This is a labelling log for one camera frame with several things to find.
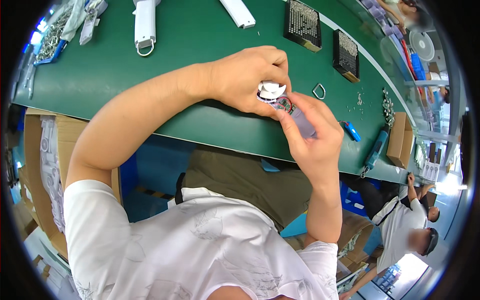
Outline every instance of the metal d-ring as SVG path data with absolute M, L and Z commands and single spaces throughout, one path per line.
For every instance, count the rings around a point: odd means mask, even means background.
M 317 90 L 318 87 L 321 87 L 322 88 L 322 91 L 324 92 L 323 96 L 319 97 L 317 95 L 317 93 L 315 92 Z M 312 93 L 315 95 L 315 97 L 317 97 L 318 100 L 323 100 L 325 99 L 325 95 L 327 94 L 327 92 L 325 91 L 325 88 L 322 84 L 318 83 L 315 88 L 312 90 Z
M 154 48 L 154 43 L 153 43 L 153 39 L 152 39 L 152 38 L 150 39 L 150 42 L 152 43 L 152 47 L 150 48 L 150 51 L 148 51 L 148 53 L 146 53 L 146 54 L 140 53 L 140 51 L 138 50 L 138 43 L 135 44 L 135 47 L 137 48 L 137 53 L 138 53 L 138 55 L 140 55 L 140 56 L 147 56 L 147 55 L 149 55 L 150 53 L 152 53 L 153 48 Z

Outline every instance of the metal ring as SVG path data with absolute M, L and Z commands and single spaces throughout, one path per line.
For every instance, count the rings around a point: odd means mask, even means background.
M 142 54 L 142 53 L 140 53 L 140 51 L 138 50 L 138 43 L 135 44 L 135 47 L 137 48 L 137 53 L 138 53 L 138 55 L 140 55 L 140 56 L 147 56 L 147 55 L 149 55 L 150 53 L 152 53 L 153 48 L 154 48 L 154 46 L 153 46 L 153 39 L 152 39 L 152 38 L 150 39 L 150 42 L 152 43 L 152 47 L 150 48 L 150 51 L 148 51 L 147 54 Z
M 321 87 L 321 88 L 322 88 L 322 91 L 324 92 L 324 94 L 323 94 L 322 97 L 319 97 L 319 96 L 317 95 L 317 93 L 315 92 L 318 87 Z M 315 88 L 312 90 L 312 93 L 315 95 L 315 97 L 317 97 L 318 100 L 323 100 L 323 99 L 325 99 L 325 95 L 327 94 L 327 92 L 325 91 L 324 86 L 323 86 L 322 84 L 320 84 L 320 83 L 318 83 L 318 84 L 315 86 Z

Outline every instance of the blue battery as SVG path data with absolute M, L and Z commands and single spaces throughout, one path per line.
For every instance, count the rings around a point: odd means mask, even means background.
M 360 135 L 358 134 L 355 127 L 353 127 L 352 123 L 346 122 L 345 129 L 348 131 L 348 133 L 350 133 L 350 135 L 356 142 L 360 142 Z

